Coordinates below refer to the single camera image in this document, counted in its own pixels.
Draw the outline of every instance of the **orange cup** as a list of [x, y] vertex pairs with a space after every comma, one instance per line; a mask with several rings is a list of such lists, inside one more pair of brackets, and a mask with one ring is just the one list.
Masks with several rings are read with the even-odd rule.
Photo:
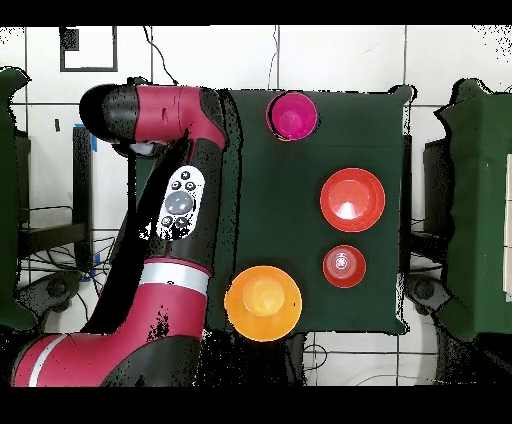
[[299, 321], [302, 299], [295, 281], [272, 266], [238, 274], [224, 297], [228, 319], [244, 337], [269, 342], [288, 334]]

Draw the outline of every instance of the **black frame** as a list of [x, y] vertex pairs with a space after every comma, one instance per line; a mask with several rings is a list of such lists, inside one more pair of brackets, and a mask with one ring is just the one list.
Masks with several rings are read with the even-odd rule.
[[[76, 44], [72, 47], [66, 45], [66, 35], [73, 31], [76, 38]], [[68, 29], [66, 27], [59, 28], [60, 32], [60, 71], [61, 72], [117, 72], [117, 26], [112, 27], [112, 66], [111, 67], [82, 67], [67, 68], [66, 67], [66, 51], [78, 51], [78, 29]]]

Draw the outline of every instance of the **white stripe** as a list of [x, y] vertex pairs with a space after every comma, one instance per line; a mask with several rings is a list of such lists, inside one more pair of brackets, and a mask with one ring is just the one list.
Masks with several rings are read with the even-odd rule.
[[61, 334], [59, 337], [57, 337], [48, 346], [46, 346], [44, 348], [44, 350], [39, 355], [39, 358], [37, 358], [34, 368], [32, 369], [32, 374], [30, 374], [30, 380], [28, 381], [28, 387], [36, 387], [37, 386], [37, 379], [39, 378], [39, 373], [41, 372], [41, 369], [43, 368], [44, 361], [46, 361], [46, 358], [48, 358], [48, 355], [50, 355], [53, 348], [55, 346], [57, 346], [67, 336], [68, 336], [67, 334]]
[[139, 285], [147, 283], [174, 284], [202, 293], [206, 296], [208, 274], [191, 266], [173, 263], [149, 263], [144, 265]]

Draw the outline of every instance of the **green tablecloth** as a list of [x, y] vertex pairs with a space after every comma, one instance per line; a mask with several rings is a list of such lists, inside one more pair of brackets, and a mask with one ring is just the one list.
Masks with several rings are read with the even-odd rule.
[[[229, 145], [207, 327], [226, 328], [223, 299], [236, 274], [272, 265], [290, 274], [300, 288], [303, 310], [295, 331], [403, 333], [396, 318], [396, 280], [403, 105], [412, 89], [404, 86], [392, 94], [306, 92], [317, 107], [318, 128], [308, 138], [288, 143], [278, 142], [265, 122], [267, 104], [279, 93], [229, 91], [241, 133], [235, 108], [225, 101]], [[139, 159], [137, 166], [140, 187], [151, 161]], [[381, 218], [361, 233], [334, 229], [320, 211], [322, 185], [347, 167], [372, 172], [386, 193]], [[335, 288], [322, 273], [324, 255], [339, 244], [353, 245], [367, 262], [364, 280], [351, 289]]]

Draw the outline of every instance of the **pink cup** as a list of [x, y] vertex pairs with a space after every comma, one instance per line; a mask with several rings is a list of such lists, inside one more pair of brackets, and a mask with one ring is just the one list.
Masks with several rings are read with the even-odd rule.
[[315, 104], [305, 94], [286, 92], [267, 106], [267, 125], [283, 141], [295, 141], [310, 135], [316, 126]]

